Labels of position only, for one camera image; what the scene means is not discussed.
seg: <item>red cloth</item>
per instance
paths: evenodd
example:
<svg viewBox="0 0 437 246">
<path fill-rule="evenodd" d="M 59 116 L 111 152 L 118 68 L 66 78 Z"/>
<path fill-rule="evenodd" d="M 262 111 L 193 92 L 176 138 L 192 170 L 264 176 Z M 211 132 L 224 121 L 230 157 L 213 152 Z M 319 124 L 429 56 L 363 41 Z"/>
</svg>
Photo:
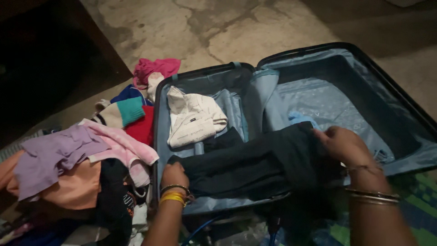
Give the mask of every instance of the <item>red cloth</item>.
<svg viewBox="0 0 437 246">
<path fill-rule="evenodd" d="M 149 59 L 141 58 L 135 65 L 133 84 L 142 90 L 147 88 L 149 75 L 153 72 L 160 72 L 164 78 L 177 74 L 180 67 L 180 60 L 175 58 L 156 59 L 152 62 Z"/>
<path fill-rule="evenodd" d="M 153 147 L 153 106 L 143 106 L 145 116 L 125 127 L 126 133 L 137 141 Z"/>
</svg>

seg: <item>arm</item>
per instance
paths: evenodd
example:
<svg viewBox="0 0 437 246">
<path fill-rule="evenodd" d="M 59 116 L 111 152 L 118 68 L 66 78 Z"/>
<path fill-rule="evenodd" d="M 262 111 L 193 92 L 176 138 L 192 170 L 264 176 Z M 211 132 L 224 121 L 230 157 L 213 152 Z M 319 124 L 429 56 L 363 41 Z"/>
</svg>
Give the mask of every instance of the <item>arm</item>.
<svg viewBox="0 0 437 246">
<path fill-rule="evenodd" d="M 174 163 L 173 165 L 167 164 L 164 168 L 161 179 L 161 186 L 163 188 L 174 184 L 185 187 L 188 187 L 189 185 L 188 178 L 184 174 L 184 168 L 178 162 Z M 172 188 L 170 190 L 186 195 L 185 190 L 181 188 Z M 163 201 L 159 206 L 158 213 L 156 214 L 152 226 L 141 246 L 177 245 L 183 208 L 184 205 L 179 201 Z"/>
<path fill-rule="evenodd" d="M 314 131 L 329 154 L 343 162 L 350 171 L 351 188 L 392 194 L 392 189 L 378 169 L 367 146 L 358 135 L 344 128 L 330 127 Z M 367 169 L 355 169 L 367 166 Z M 417 246 L 395 204 L 371 204 L 350 198 L 350 242 L 353 246 Z"/>
</svg>

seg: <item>hand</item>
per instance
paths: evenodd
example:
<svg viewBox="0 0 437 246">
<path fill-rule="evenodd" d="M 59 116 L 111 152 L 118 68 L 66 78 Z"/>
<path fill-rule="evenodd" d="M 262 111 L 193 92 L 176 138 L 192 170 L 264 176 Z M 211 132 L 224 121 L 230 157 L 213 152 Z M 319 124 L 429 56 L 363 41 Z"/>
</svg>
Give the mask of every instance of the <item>hand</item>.
<svg viewBox="0 0 437 246">
<path fill-rule="evenodd" d="M 313 129 L 332 158 L 347 167 L 373 165 L 373 157 L 363 140 L 353 131 L 342 127 L 330 127 L 325 132 Z"/>
<path fill-rule="evenodd" d="M 184 173 L 184 168 L 179 162 L 175 162 L 174 164 L 167 164 L 164 168 L 163 176 L 161 178 L 161 187 L 164 188 L 169 185 L 182 185 L 185 187 L 189 187 L 190 181 L 188 177 Z M 182 188 L 172 188 L 170 190 L 179 191 L 185 194 L 185 190 Z"/>
</svg>

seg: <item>orange cloth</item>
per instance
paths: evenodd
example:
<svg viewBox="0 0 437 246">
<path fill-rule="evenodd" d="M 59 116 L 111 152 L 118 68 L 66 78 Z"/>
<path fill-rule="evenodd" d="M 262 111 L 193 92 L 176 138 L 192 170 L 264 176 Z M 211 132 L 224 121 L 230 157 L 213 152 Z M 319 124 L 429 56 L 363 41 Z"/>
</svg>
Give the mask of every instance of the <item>orange cloth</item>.
<svg viewBox="0 0 437 246">
<path fill-rule="evenodd" d="M 19 151 L 0 164 L 0 189 L 15 196 L 19 194 L 18 181 L 14 168 L 24 151 Z M 74 165 L 59 176 L 59 182 L 43 190 L 40 198 L 66 209 L 87 209 L 96 207 L 97 194 L 100 191 L 101 162 L 90 163 L 88 159 Z"/>
</svg>

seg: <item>blue cable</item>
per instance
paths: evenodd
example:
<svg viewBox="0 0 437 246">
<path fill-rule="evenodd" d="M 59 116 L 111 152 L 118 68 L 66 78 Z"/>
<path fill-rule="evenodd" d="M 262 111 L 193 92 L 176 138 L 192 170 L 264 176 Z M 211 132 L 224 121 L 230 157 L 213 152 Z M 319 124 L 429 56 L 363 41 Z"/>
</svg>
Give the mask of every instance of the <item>blue cable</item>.
<svg viewBox="0 0 437 246">
<path fill-rule="evenodd" d="M 207 225 L 209 225 L 209 224 L 211 224 L 214 220 L 216 220 L 216 219 L 218 219 L 218 218 L 220 218 L 221 217 L 221 215 L 219 215 L 219 216 L 217 216 L 217 217 L 215 217 L 214 219 L 210 219 L 210 220 L 208 220 L 207 222 L 205 222 L 203 225 L 201 225 L 199 228 L 197 228 L 188 238 L 187 238 L 187 240 L 185 240 L 185 242 L 181 245 L 181 246 L 187 246 L 187 245 L 189 245 L 190 244 L 190 241 L 191 241 L 191 239 L 194 237 L 194 235 L 196 234 L 196 233 L 198 233 L 200 230 L 202 230 L 202 228 L 204 228 L 205 226 L 207 226 Z"/>
<path fill-rule="evenodd" d="M 274 246 L 275 239 L 276 239 L 276 232 L 273 234 L 270 234 L 269 246 Z"/>
</svg>

